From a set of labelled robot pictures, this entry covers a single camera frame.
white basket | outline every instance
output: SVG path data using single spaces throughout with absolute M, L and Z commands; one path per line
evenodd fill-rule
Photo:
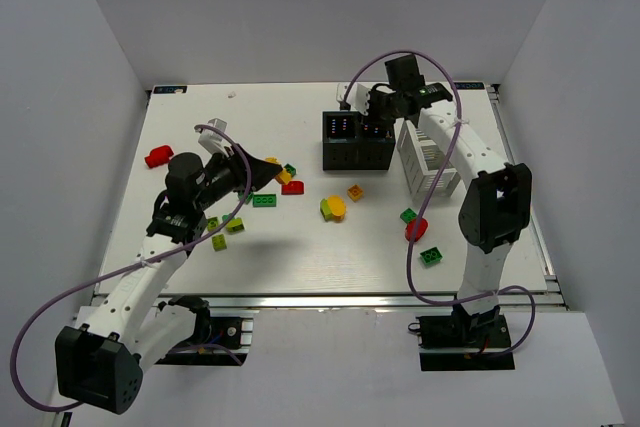
M 442 165 L 444 153 L 433 140 L 416 129 L 408 120 L 402 124 L 396 147 L 400 153 L 411 195 L 426 193 Z M 453 166 L 448 165 L 440 177 L 434 195 L 451 196 L 459 182 L 460 174 Z

toy block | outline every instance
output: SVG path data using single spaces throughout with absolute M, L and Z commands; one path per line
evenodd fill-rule
M 334 220 L 339 222 L 344 219 L 344 216 L 347 213 L 347 204 L 344 203 L 344 200 L 342 200 L 340 196 L 330 196 L 327 199 L 327 204 L 329 204 L 329 209 L 331 209 L 331 214 L 333 215 Z
M 220 225 L 220 221 L 217 217 L 211 217 L 210 219 L 207 219 L 207 230 L 209 232 L 213 232 L 218 225 Z
M 242 223 L 242 219 L 240 217 L 236 217 L 235 219 L 229 221 L 227 224 L 227 232 L 235 233 L 242 232 L 244 230 L 244 224 Z
M 276 175 L 276 182 L 278 182 L 280 185 L 287 185 L 289 182 L 291 182 L 291 174 L 282 169 L 282 172 Z
M 331 213 L 331 209 L 329 208 L 329 202 L 327 202 L 327 199 L 322 199 L 320 201 L 320 212 L 322 213 L 322 217 L 324 217 L 324 220 L 329 221 L 333 219 L 333 214 Z
M 302 195 L 304 194 L 304 182 L 292 180 L 287 185 L 282 186 L 282 195 Z
M 291 174 L 291 177 L 296 176 L 296 168 L 291 164 L 284 164 L 284 170 Z
M 405 210 L 400 214 L 400 218 L 404 221 L 405 224 L 408 224 L 413 219 L 415 219 L 418 215 L 411 209 Z
M 352 185 L 347 190 L 347 195 L 354 202 L 359 201 L 362 198 L 363 194 L 364 194 L 364 190 L 362 190 L 362 188 L 358 184 Z
M 240 200 L 243 195 L 244 195 L 244 191 L 238 192 L 238 200 Z M 253 199 L 253 192 L 249 192 L 249 195 L 247 195 L 247 198 L 244 199 L 244 204 L 247 205 L 249 202 L 251 202 L 251 199 Z
M 404 238 L 407 240 L 411 239 L 411 233 L 413 232 L 413 228 L 416 225 L 416 220 L 418 219 L 413 219 L 411 222 L 409 222 L 407 224 L 407 228 L 404 230 Z M 416 233 L 416 242 L 418 240 L 420 240 L 420 238 L 424 235 L 424 233 L 427 231 L 427 229 L 429 228 L 429 222 L 426 221 L 426 219 L 420 219 L 420 225 L 418 226 L 418 232 Z
M 211 243 L 213 244 L 213 250 L 216 252 L 227 248 L 227 241 L 224 240 L 224 234 L 214 235 L 211 237 Z
M 255 194 L 253 196 L 254 207 L 275 207 L 276 204 L 276 194 Z
M 420 257 L 424 261 L 424 265 L 426 265 L 427 267 L 433 264 L 437 264 L 442 260 L 442 254 L 437 247 L 433 247 L 429 250 L 421 252 Z
M 168 145 L 161 145 L 149 152 L 149 155 L 144 158 L 147 166 L 150 169 L 169 163 L 169 159 L 173 157 L 173 150 Z

green lego brick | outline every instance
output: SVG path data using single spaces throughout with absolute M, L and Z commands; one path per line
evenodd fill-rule
M 240 217 L 236 217 L 227 224 L 227 232 L 242 232 L 244 230 L 244 224 Z
M 433 264 L 437 264 L 442 260 L 442 254 L 437 247 L 433 247 L 429 250 L 421 252 L 420 257 L 422 257 L 424 265 L 426 265 L 427 267 Z
M 333 214 L 331 213 L 331 209 L 329 208 L 329 202 L 327 202 L 327 199 L 322 199 L 322 201 L 320 201 L 320 212 L 322 212 L 322 217 L 324 217 L 324 220 L 331 220 L 333 219 Z
M 227 248 L 227 241 L 224 240 L 224 234 L 214 235 L 211 237 L 211 243 L 213 244 L 213 250 L 216 252 Z
M 244 195 L 244 191 L 238 192 L 238 200 L 240 200 L 243 195 Z M 247 198 L 244 199 L 244 205 L 247 205 L 249 202 L 251 202 L 251 199 L 253 199 L 253 192 L 249 192 L 249 195 L 247 195 Z
M 209 232 L 213 232 L 218 225 L 220 225 L 220 221 L 217 217 L 211 217 L 210 219 L 207 219 L 207 230 Z
M 411 209 L 405 210 L 400 214 L 400 218 L 404 221 L 405 224 L 408 224 L 413 219 L 415 219 L 418 215 Z
M 253 196 L 254 207 L 275 207 L 276 194 L 256 194 Z
M 291 174 L 291 177 L 295 177 L 296 176 L 296 168 L 293 165 L 284 164 L 284 170 L 289 172 L 289 174 Z

gray wall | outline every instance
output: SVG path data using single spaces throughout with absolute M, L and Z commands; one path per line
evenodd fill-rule
M 0 424 L 29 426 L 40 414 L 10 386 L 13 337 L 45 300 L 97 274 L 145 97 L 95 0 L 0 0 L 0 92 Z M 45 314 L 21 351 L 41 401 L 79 301 Z
M 587 313 L 632 426 L 640 425 L 639 5 L 547 0 L 502 86 L 563 292 Z
M 545 0 L 97 1 L 149 87 L 344 80 L 402 47 L 457 78 L 499 82 Z M 369 78 L 383 75 L 378 66 Z

red toy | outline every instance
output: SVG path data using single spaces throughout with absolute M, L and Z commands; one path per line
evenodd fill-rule
M 291 180 L 288 184 L 282 185 L 282 195 L 302 195 L 304 194 L 304 182 Z
M 168 145 L 161 145 L 149 152 L 149 155 L 144 158 L 144 161 L 150 169 L 153 169 L 159 165 L 168 164 L 171 157 L 173 157 L 173 150 L 171 150 L 171 147 Z
M 413 219 L 411 222 L 407 224 L 407 228 L 404 231 L 405 239 L 407 240 L 411 239 L 411 233 L 413 232 L 413 226 L 416 225 L 416 220 L 417 219 Z M 416 242 L 420 240 L 420 237 L 424 235 L 428 227 L 429 227 L 429 222 L 427 222 L 425 219 L 420 220 L 420 225 L 418 226 L 418 232 L 416 233 Z

